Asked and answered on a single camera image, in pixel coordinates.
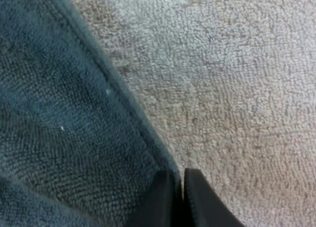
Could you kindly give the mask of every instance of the seam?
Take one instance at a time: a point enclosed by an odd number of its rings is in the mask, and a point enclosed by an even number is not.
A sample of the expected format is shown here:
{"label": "seam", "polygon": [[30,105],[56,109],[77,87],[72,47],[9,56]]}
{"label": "seam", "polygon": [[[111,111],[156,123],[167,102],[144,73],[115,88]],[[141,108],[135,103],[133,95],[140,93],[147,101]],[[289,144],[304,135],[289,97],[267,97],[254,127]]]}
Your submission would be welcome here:
{"label": "seam", "polygon": [[[56,22],[58,22],[58,25],[60,26],[60,22],[58,21],[58,18],[56,18],[56,16],[54,14],[58,14],[63,20],[64,23],[66,24],[66,26],[69,28],[70,32],[75,36],[75,38],[78,40],[79,42],[79,46],[81,47],[81,49],[84,51],[84,53],[87,55],[88,58],[90,58],[92,60],[92,62],[94,63],[94,65],[101,71],[102,75],[104,76],[104,79],[106,80],[106,82],[110,85],[110,87],[113,89],[113,91],[118,95],[117,96],[117,100],[119,101],[119,103],[122,105],[123,108],[125,108],[125,110],[129,113],[129,115],[132,117],[132,119],[134,121],[136,121],[137,125],[144,129],[144,125],[142,124],[142,121],[139,119],[139,117],[137,116],[135,110],[131,110],[131,108],[128,108],[126,105],[124,104],[128,104],[131,106],[129,100],[125,97],[125,95],[123,93],[120,93],[119,91],[119,86],[113,84],[113,82],[111,82],[109,80],[109,76],[104,72],[104,70],[102,69],[104,67],[104,65],[102,65],[102,62],[97,62],[95,57],[93,56],[93,51],[89,49],[89,47],[87,47],[86,43],[84,42],[84,40],[78,35],[78,33],[73,29],[72,24],[70,23],[70,21],[67,19],[67,17],[65,17],[65,15],[60,11],[60,9],[56,6],[55,2],[53,0],[44,0],[46,2],[49,2],[51,4],[51,6],[54,8],[53,10],[55,12],[51,12],[50,9],[48,9],[48,7],[46,5],[44,5],[45,8],[47,8],[48,12],[52,15],[52,17],[54,17],[56,19]],[[145,145],[147,148],[150,147],[149,143],[152,142],[155,145],[155,142],[152,138],[149,138],[149,141],[146,139],[146,136],[144,135],[142,129],[140,128],[136,128],[136,130],[138,130],[140,137],[142,138],[142,140],[144,141]],[[156,159],[154,154],[150,151],[150,149],[148,149],[148,154],[151,156],[152,160],[156,163],[157,166],[162,165],[164,168],[166,167],[166,165],[168,165],[168,163],[159,163]]]}

